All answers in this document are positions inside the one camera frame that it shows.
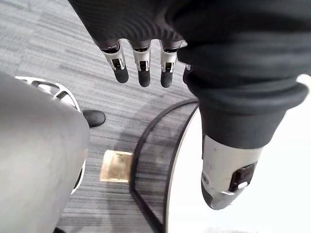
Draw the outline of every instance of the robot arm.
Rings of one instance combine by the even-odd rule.
[[[310,1],[69,1],[102,51],[117,53],[119,39],[130,41],[142,86],[150,82],[150,44],[144,42],[162,41],[161,83],[168,87],[173,56],[186,40],[177,54],[199,98],[203,196],[213,209],[228,206],[251,182],[286,111],[307,95],[296,77],[310,69]],[[108,61],[125,70],[123,57]]]
[[[306,0],[198,0],[167,14],[188,43],[178,59],[200,101],[202,193],[213,209],[249,185],[262,148],[307,95],[296,78],[311,67],[310,10]]]

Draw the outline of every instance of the metal frame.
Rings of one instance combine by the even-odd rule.
[[[176,103],[172,105],[171,107],[165,109],[162,111],[151,123],[148,125],[148,127],[145,129],[144,133],[140,137],[135,151],[133,153],[133,160],[132,160],[132,168],[131,168],[131,174],[130,174],[130,183],[129,183],[129,188],[130,188],[130,194],[138,204],[141,212],[143,213],[144,217],[146,220],[149,222],[150,226],[156,233],[164,233],[166,231],[166,223],[167,223],[167,212],[166,212],[166,207],[167,207],[167,198],[168,198],[168,192],[170,188],[170,181],[171,181],[171,174],[172,174],[172,169],[174,165],[174,161],[176,158],[176,153],[179,148],[180,141],[183,138],[183,134],[187,128],[187,125],[189,121],[191,120],[193,114],[195,113],[197,107],[192,111],[190,116],[188,117],[185,126],[183,127],[179,138],[177,140],[175,149],[173,151],[173,155],[171,157],[170,165],[169,165],[169,170],[167,174],[167,179],[166,179],[166,185],[165,185],[165,192],[164,192],[164,206],[163,206],[163,224],[160,222],[160,220],[155,216],[155,214],[152,212],[148,204],[145,202],[145,200],[142,198],[142,196],[139,194],[139,192],[135,189],[135,178],[136,178],[136,170],[137,170],[137,165],[139,161],[139,156],[140,156],[140,151],[149,135],[149,133],[152,131],[152,129],[157,125],[157,123],[168,113],[172,112],[173,110],[182,107],[187,104],[193,104],[193,103],[198,103],[197,99],[190,99],[190,100],[185,100],[181,101],[179,103]]]

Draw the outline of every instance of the gray carpet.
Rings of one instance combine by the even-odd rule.
[[[59,227],[67,233],[148,233],[151,228],[128,192],[128,185],[99,179],[106,150],[133,152],[149,122],[170,105],[192,98],[175,67],[173,84],[160,85],[160,47],[152,42],[151,85],[139,86],[128,44],[123,46],[130,80],[119,84],[78,16],[64,0],[0,0],[0,70],[63,84],[82,109],[106,113],[91,130],[86,173],[70,198]]]

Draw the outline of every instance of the white surface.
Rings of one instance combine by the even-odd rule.
[[[298,80],[311,88],[311,78]],[[177,157],[169,201],[169,233],[309,233],[311,96],[289,110],[258,162],[251,184],[227,208],[202,197],[201,117],[197,111]]]

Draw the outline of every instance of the black fabric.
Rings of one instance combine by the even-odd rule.
[[[267,144],[311,71],[311,1],[174,1],[168,23],[188,42],[186,83],[199,98],[203,133],[236,148]]]

